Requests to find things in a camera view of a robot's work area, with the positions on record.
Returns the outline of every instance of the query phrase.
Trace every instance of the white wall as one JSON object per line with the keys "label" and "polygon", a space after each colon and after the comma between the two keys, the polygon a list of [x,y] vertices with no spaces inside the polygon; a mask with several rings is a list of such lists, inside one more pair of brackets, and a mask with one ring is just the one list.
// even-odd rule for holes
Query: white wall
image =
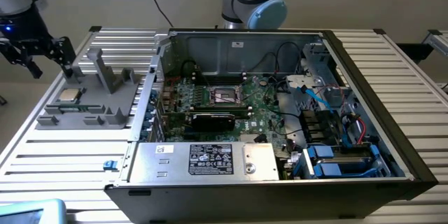
{"label": "white wall", "polygon": [[[285,0],[285,28],[384,28],[396,41],[418,42],[425,30],[448,28],[448,0]],[[158,0],[177,27],[220,24],[221,0]],[[69,36],[76,47],[92,25],[166,27],[152,0],[48,0],[42,12],[50,33]],[[57,66],[37,61],[38,82],[50,82]],[[33,81],[25,69],[0,60],[0,81]]]}
{"label": "white wall", "polygon": [[0,83],[0,95],[8,104],[0,106],[0,152],[9,143],[49,84]]}

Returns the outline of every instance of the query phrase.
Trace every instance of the warning label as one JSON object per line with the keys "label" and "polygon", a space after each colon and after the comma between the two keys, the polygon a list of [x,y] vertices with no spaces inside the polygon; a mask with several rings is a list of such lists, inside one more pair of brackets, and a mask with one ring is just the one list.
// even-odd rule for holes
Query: warning label
{"label": "warning label", "polygon": [[188,173],[190,175],[233,174],[230,144],[192,144],[189,146]]}

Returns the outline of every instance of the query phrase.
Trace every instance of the processor chip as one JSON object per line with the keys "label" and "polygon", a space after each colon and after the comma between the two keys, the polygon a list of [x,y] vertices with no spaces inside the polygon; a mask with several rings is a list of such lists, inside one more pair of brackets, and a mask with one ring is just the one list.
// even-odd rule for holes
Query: processor chip
{"label": "processor chip", "polygon": [[214,89],[216,103],[236,103],[234,89]]}
{"label": "processor chip", "polygon": [[80,89],[64,89],[57,102],[74,103],[81,95]]}

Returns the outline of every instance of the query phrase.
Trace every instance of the slatted metal table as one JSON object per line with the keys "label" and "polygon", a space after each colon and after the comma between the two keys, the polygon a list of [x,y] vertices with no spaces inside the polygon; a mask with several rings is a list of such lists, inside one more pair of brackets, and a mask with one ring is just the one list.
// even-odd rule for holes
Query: slatted metal table
{"label": "slatted metal table", "polygon": [[[364,220],[301,223],[446,223],[448,97],[386,35],[373,30],[333,32],[440,185],[412,201],[392,202]],[[82,71],[94,72],[85,52],[98,47],[116,72],[132,67],[136,73],[145,74],[156,53],[154,35],[156,30],[150,29],[102,28],[92,32],[77,49]],[[34,130],[34,119],[62,81],[58,75],[0,155],[0,206],[60,198],[66,204],[69,222],[129,223],[102,193],[104,184],[118,177],[118,172],[102,171],[102,163],[124,156],[132,117],[122,130]]]}

